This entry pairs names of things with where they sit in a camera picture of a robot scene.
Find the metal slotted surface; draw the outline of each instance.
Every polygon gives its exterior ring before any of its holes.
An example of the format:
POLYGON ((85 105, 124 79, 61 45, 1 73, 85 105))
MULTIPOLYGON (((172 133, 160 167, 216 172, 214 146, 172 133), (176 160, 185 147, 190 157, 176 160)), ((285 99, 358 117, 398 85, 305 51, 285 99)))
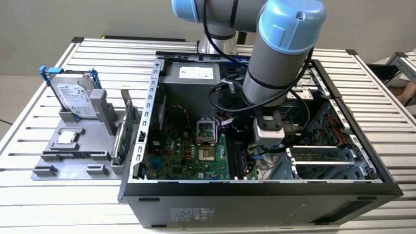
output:
MULTIPOLYGON (((108 102, 122 108, 121 85, 132 88, 130 97, 142 106, 154 51, 194 52, 185 42, 85 39, 70 44, 56 66, 100 73, 108 102)), ((238 53, 249 55, 250 46, 238 53)), ((329 73, 373 147, 400 183, 404 196, 360 216, 338 228, 278 230, 272 228, 186 229, 172 232, 210 233, 416 233, 416 131, 360 64, 342 50, 313 53, 329 73)), ((30 169, 38 161, 53 128, 58 123, 58 103, 42 85, 0 142, 0 230, 6 233, 150 233, 124 204, 117 203, 120 181, 32 181, 30 169)))

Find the label sticker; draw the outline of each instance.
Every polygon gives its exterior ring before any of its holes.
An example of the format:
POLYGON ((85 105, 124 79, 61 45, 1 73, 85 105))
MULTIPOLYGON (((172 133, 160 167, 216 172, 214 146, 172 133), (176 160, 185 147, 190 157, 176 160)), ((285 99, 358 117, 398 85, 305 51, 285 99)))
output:
POLYGON ((214 208, 170 208, 172 221, 212 221, 214 208))
POLYGON ((96 111, 84 87, 77 84, 58 84, 57 88, 70 112, 81 118, 96 118, 96 111))
POLYGON ((213 68, 210 67, 181 67, 180 78, 213 79, 213 68))

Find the open computer tower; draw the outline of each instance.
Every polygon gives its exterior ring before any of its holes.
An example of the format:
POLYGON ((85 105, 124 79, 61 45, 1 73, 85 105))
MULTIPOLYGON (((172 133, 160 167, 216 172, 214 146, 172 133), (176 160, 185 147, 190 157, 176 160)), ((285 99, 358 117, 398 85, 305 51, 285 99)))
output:
MULTIPOLYGON (((208 101, 221 78, 244 73, 216 55, 156 54, 118 195, 145 228, 338 225, 402 195, 320 62, 293 88, 310 111, 301 133, 292 94, 278 109, 293 142, 280 152, 256 144, 268 134, 256 113, 229 115, 208 101)), ((240 91, 210 98, 245 105, 240 91)))

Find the black computer chassis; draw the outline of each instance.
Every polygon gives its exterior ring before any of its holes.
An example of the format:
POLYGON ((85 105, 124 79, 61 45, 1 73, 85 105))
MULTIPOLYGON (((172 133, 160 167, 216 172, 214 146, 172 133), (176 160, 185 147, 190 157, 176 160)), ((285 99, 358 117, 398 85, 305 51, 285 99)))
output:
MULTIPOLYGON (((190 62, 216 55, 156 53, 158 61, 190 62)), ((249 57, 234 57, 249 60, 249 57)), ((321 63, 312 60, 384 183, 128 183, 128 166, 118 201, 128 203, 144 228, 296 227, 340 225, 402 196, 362 133, 321 63)))

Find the blue drive bracket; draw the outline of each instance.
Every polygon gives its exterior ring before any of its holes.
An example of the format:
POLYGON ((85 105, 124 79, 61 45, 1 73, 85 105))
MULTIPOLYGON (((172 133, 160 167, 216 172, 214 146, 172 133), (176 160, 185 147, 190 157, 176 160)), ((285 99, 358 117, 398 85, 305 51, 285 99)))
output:
POLYGON ((89 74, 92 75, 92 80, 93 80, 93 83, 96 85, 96 88, 101 89, 102 87, 101 87, 101 83, 100 83, 100 79, 98 79, 98 72, 93 68, 90 68, 89 74))
MULTIPOLYGON (((61 103, 60 99, 57 98, 56 91, 54 91, 54 89, 53 89, 53 87, 52 87, 52 85, 50 85, 50 80, 49 80, 49 78, 48 78, 48 75, 50 74, 50 73, 49 73, 49 70, 50 70, 50 69, 52 69, 52 68, 49 68, 48 71, 45 71, 45 70, 46 70, 46 66, 45 66, 45 65, 40 66, 40 68, 38 68, 40 76, 41 76, 41 78, 42 78, 44 81, 45 81, 46 86, 50 87, 50 89, 52 89, 52 92, 53 92, 53 94, 54 94, 54 96, 56 96, 56 99, 57 99, 57 101, 58 101, 60 107, 62 108, 64 111, 66 111, 66 109, 65 109, 65 107, 64 107, 64 104, 61 103)), ((57 74, 56 72, 58 72, 58 74, 60 74, 62 70, 64 70, 62 68, 54 68, 54 69, 52 69, 52 74, 57 74)))

